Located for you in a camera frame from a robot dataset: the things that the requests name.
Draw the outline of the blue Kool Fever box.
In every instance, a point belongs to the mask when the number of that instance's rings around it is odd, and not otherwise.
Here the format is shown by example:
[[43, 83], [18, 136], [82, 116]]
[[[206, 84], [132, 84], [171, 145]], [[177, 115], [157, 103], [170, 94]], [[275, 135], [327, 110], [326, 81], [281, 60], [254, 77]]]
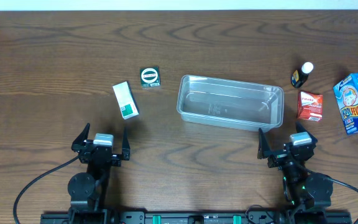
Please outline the blue Kool Fever box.
[[351, 73], [333, 86], [346, 134], [358, 133], [358, 73]]

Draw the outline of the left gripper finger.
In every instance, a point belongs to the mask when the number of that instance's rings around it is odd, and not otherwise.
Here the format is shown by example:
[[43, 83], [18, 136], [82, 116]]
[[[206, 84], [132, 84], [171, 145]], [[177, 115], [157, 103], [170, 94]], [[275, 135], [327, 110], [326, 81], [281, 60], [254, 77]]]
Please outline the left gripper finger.
[[131, 148], [127, 137], [127, 129], [124, 128], [122, 137], [122, 160], [129, 161], [131, 156]]
[[87, 123], [82, 132], [76, 137], [71, 145], [71, 150], [81, 152], [86, 148], [86, 140], [90, 131], [90, 123]]

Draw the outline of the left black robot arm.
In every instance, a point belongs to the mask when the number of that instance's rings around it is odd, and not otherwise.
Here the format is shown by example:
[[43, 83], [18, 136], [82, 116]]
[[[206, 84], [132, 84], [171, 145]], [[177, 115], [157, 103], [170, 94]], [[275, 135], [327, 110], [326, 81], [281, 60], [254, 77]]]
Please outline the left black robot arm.
[[79, 161], [87, 165], [87, 170], [74, 175], [68, 183], [71, 202], [67, 223], [119, 223], [118, 213], [112, 208], [105, 208], [104, 199], [111, 168], [119, 167], [122, 161], [130, 159], [127, 131], [123, 132], [120, 154], [112, 152], [113, 135], [98, 133], [92, 140], [88, 139], [89, 131], [88, 123], [71, 145], [71, 150], [78, 153]]

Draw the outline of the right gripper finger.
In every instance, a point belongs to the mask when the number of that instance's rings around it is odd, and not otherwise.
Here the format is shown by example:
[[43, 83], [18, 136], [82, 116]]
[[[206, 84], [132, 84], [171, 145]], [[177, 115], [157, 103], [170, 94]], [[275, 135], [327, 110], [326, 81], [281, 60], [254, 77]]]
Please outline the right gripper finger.
[[303, 127], [300, 122], [295, 123], [296, 128], [296, 136], [295, 136], [295, 144], [296, 145], [304, 145], [304, 144], [316, 144], [318, 140]]
[[259, 147], [257, 151], [258, 159], [266, 159], [270, 157], [272, 150], [269, 146], [268, 141], [266, 140], [265, 134], [261, 128], [259, 128]]

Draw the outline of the red Panadol ActiFast box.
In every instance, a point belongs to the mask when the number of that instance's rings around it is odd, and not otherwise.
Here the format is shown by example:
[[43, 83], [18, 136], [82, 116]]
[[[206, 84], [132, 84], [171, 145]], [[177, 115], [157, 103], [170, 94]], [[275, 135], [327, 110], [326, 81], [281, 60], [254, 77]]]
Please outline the red Panadol ActiFast box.
[[323, 95], [306, 91], [298, 94], [297, 118], [309, 121], [321, 121], [323, 118]]

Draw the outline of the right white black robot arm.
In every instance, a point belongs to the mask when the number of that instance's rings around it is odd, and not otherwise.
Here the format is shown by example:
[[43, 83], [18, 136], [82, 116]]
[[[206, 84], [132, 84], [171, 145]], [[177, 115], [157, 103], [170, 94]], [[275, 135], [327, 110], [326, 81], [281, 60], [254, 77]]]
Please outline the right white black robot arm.
[[328, 223], [326, 208], [331, 206], [333, 183], [323, 174], [312, 172], [305, 162], [314, 155], [318, 140], [300, 123], [282, 149], [272, 150], [259, 129], [258, 159], [266, 159], [269, 168], [283, 172], [283, 189], [291, 205], [276, 213], [274, 223]]

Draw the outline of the dark bottle white cap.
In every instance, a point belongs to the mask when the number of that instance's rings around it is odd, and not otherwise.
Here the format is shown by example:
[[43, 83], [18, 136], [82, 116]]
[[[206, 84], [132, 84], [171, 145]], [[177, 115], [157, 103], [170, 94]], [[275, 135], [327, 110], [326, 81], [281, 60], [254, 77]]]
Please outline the dark bottle white cap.
[[294, 88], [300, 88], [308, 79], [313, 71], [314, 65], [311, 62], [305, 62], [300, 69], [295, 70], [291, 75], [291, 84]]

